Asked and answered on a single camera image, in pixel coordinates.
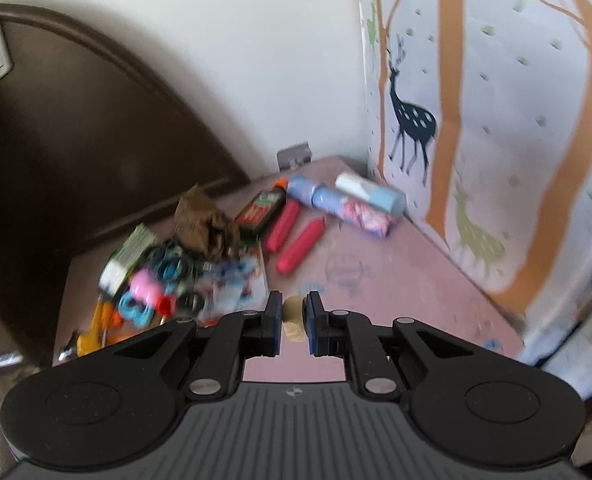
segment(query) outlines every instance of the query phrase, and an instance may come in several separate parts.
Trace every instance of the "wrapping paper roll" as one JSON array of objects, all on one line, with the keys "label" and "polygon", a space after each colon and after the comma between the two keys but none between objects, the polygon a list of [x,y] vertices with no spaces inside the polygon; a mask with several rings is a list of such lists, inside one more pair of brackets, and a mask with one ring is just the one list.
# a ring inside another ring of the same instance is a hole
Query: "wrapping paper roll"
[{"label": "wrapping paper roll", "polygon": [[379,238],[386,237],[395,222],[387,213],[304,176],[295,175],[290,179],[287,194],[304,205],[335,215],[344,222],[369,231]]},{"label": "wrapping paper roll", "polygon": [[407,206],[405,193],[389,187],[378,186],[366,178],[347,171],[336,178],[336,188],[382,209],[394,218],[400,218]]}]

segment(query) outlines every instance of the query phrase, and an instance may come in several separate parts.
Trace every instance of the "table surface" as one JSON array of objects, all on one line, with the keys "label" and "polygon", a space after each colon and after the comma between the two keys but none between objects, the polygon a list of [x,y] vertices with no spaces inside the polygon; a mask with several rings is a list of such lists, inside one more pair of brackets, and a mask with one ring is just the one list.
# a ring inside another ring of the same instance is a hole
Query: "table surface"
[{"label": "table surface", "polygon": [[[337,157],[324,158],[299,168],[297,173],[333,187],[336,176],[350,171]],[[289,171],[289,176],[296,172]],[[252,197],[271,186],[276,176],[250,184],[217,199],[233,217]],[[303,208],[290,238],[320,211]],[[148,226],[160,239],[173,234],[173,218]],[[76,256],[70,264],[55,342],[55,355],[74,330],[89,327],[98,297],[98,277],[110,254],[126,236]],[[522,341],[490,301],[407,218],[383,240],[337,221],[328,224],[321,241],[288,278],[276,273],[276,256],[265,258],[270,290],[283,299],[319,291],[326,310],[343,308],[366,314],[374,324],[391,325],[408,316],[467,341],[513,357]],[[293,342],[283,333],[277,358],[247,361],[244,380],[271,382],[342,381],[343,363],[333,357],[314,358],[307,342]]]}]

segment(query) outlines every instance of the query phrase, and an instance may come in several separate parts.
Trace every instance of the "wooden headboard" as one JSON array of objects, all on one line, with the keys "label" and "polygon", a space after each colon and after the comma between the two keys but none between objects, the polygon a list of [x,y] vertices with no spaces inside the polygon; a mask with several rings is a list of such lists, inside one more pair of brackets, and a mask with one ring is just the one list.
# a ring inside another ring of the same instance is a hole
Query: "wooden headboard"
[{"label": "wooden headboard", "polygon": [[170,214],[193,184],[249,179],[143,62],[87,25],[0,4],[12,71],[0,80],[0,317],[51,360],[73,254]]}]

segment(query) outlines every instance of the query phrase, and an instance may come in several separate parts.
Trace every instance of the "red foam stick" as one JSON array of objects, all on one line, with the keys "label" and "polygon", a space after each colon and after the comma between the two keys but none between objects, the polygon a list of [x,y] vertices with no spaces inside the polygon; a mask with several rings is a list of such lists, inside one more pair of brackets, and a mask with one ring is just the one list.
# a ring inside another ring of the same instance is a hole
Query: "red foam stick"
[{"label": "red foam stick", "polygon": [[317,218],[307,224],[298,237],[287,246],[281,257],[276,261],[276,270],[283,276],[289,276],[305,256],[312,250],[316,242],[325,232],[325,220]]},{"label": "red foam stick", "polygon": [[276,224],[269,233],[267,241],[265,242],[265,249],[269,253],[279,253],[285,240],[290,234],[290,231],[296,223],[300,213],[300,202],[297,200],[289,200],[287,205],[282,209],[281,215],[278,217]]}]

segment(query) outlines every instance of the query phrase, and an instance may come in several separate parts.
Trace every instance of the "orange cap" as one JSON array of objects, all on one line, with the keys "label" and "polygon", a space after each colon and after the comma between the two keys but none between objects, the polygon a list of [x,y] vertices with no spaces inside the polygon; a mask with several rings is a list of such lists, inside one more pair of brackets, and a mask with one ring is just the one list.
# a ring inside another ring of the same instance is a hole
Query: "orange cap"
[{"label": "orange cap", "polygon": [[279,178],[272,187],[282,187],[285,191],[287,191],[287,185],[289,182],[290,181],[287,178]]}]

